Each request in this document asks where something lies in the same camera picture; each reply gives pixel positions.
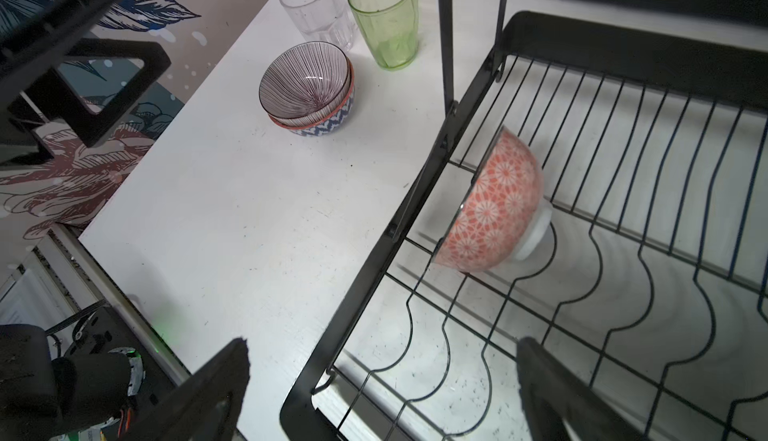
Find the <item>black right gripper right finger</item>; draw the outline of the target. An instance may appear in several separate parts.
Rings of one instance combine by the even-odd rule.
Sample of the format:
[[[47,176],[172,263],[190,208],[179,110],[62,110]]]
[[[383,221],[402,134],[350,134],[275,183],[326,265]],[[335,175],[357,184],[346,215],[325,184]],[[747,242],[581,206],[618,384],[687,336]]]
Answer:
[[[517,343],[521,405],[534,440],[644,440],[585,383],[535,339]]]

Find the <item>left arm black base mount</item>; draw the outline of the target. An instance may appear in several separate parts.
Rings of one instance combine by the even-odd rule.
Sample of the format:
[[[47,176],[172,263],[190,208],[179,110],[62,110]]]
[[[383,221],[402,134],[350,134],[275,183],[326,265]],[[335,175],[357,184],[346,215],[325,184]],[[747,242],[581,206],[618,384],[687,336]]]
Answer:
[[[114,439],[121,410],[138,420],[175,389],[114,308],[94,308],[73,325],[74,341],[56,353],[57,334],[2,326],[2,439],[48,440],[99,424]]]

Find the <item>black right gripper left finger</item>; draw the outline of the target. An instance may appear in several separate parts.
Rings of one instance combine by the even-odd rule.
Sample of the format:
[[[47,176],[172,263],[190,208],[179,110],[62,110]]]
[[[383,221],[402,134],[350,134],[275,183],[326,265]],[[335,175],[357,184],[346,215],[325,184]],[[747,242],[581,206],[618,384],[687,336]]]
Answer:
[[[249,382],[247,343],[230,341],[128,428],[123,440],[232,440]]]

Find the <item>orange and blue patterned bowl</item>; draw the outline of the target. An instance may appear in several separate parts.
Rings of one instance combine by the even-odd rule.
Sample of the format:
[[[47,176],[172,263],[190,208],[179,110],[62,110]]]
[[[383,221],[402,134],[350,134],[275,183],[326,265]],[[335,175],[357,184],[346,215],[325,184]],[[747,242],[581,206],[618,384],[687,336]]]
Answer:
[[[355,72],[351,71],[350,86],[342,102],[325,118],[303,127],[290,127],[269,115],[269,119],[278,127],[302,137],[320,137],[332,133],[342,126],[349,116],[355,98]]]

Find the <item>pink floral bowl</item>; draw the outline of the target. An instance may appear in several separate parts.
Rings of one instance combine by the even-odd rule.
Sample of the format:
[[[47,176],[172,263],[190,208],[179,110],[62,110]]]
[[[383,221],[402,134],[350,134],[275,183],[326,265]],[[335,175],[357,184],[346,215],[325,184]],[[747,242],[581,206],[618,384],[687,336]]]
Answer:
[[[543,240],[552,211],[543,195],[535,156],[503,127],[484,156],[433,261],[472,273],[506,261],[523,261]]]

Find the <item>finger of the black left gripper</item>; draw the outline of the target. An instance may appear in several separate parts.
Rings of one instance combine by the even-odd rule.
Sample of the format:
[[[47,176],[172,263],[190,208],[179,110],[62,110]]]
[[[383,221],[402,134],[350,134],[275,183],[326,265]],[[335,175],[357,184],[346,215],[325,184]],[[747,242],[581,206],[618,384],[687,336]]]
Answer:
[[[171,60],[158,43],[84,38],[31,83],[1,79],[1,166],[55,157],[42,127],[65,124],[83,146],[102,145],[132,113]]]
[[[118,0],[53,0],[1,39],[1,103],[58,64]]]

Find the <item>clear plastic cup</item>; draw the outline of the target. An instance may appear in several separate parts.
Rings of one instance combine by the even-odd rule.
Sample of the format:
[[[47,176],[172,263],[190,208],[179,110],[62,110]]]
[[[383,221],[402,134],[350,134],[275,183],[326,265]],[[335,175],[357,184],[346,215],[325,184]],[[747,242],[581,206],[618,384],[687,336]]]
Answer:
[[[346,0],[279,0],[306,41],[331,43],[345,52],[354,45],[356,25]]]

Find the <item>green glass tumbler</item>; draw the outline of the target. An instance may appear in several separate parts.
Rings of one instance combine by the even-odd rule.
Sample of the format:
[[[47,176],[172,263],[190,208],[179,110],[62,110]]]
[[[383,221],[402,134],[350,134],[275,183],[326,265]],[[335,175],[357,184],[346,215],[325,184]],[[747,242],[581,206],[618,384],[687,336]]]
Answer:
[[[408,66],[419,46],[418,0],[347,0],[359,31],[379,67]]]

